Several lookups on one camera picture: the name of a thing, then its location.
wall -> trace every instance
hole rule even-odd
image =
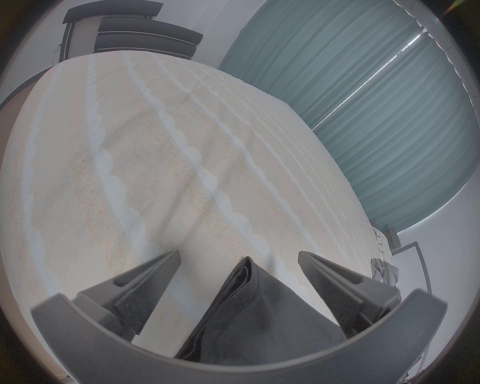
[[[480,288],[480,166],[447,204],[398,237],[402,246],[418,241],[433,295],[448,303],[425,369],[452,338]]]
[[[0,102],[25,80],[58,62],[59,45],[69,8],[92,0],[63,0],[35,24],[10,59],[0,78]],[[218,68],[240,30],[265,0],[161,0],[154,20],[189,28],[204,35],[194,61]]]

pillow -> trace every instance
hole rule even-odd
[[[386,236],[379,229],[375,227],[372,228],[375,232],[375,235],[377,236],[378,252],[380,254],[380,259],[393,265],[392,252],[390,251],[390,246],[388,245],[388,240]]]

mattress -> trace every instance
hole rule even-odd
[[[0,250],[20,310],[178,249],[134,343],[173,356],[249,255],[334,320],[297,264],[371,276],[376,235],[341,170],[284,102],[149,52],[64,61],[38,81],[0,171]]]

folded garment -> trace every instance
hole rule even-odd
[[[218,365],[268,364],[346,339],[338,325],[245,257],[175,357]]]
[[[382,259],[372,259],[372,278],[374,280],[383,281],[392,287],[398,283],[399,270],[394,265],[383,261]]]

beige bed sheet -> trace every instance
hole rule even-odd
[[[173,356],[250,255],[333,317],[297,265],[315,252],[371,276],[376,235],[348,181],[282,101],[148,52],[56,65],[15,122],[0,171],[0,250],[22,315],[178,249],[134,343]]]

